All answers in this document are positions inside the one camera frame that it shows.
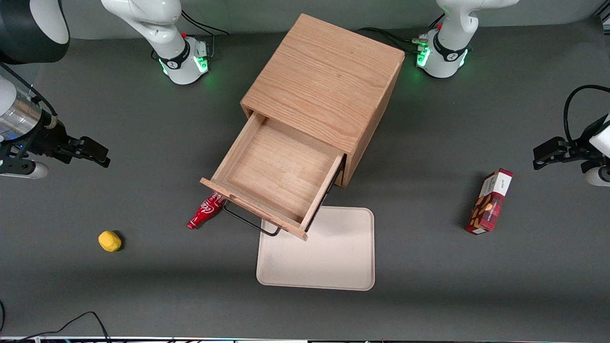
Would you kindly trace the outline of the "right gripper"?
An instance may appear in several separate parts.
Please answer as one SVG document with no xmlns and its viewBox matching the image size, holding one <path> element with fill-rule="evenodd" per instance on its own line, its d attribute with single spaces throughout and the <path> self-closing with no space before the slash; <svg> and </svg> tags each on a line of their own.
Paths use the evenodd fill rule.
<svg viewBox="0 0 610 343">
<path fill-rule="evenodd" d="M 111 162 L 107 157 L 109 150 L 105 146 L 89 137 L 72 141 L 75 138 L 68 135 L 61 121 L 50 130 L 42 126 L 33 133 L 31 139 L 27 152 L 53 158 L 65 164 L 69 164 L 73 158 L 86 159 L 106 169 Z"/>
</svg>

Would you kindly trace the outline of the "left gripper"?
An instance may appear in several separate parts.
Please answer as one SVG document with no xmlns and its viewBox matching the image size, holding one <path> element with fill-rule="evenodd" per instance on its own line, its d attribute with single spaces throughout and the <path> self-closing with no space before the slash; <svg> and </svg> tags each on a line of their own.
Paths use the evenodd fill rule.
<svg viewBox="0 0 610 343">
<path fill-rule="evenodd" d="M 609 164 L 610 122 L 608 114 L 586 127 L 581 136 L 575 140 L 571 138 L 569 123 L 565 116 L 565 133 L 571 149 L 578 156 L 599 165 Z M 532 163 L 535 170 L 555 163 L 570 163 L 580 160 L 578 156 L 566 155 L 566 140 L 562 137 L 553 137 L 540 146 L 536 146 L 532 152 L 534 154 Z"/>
</svg>

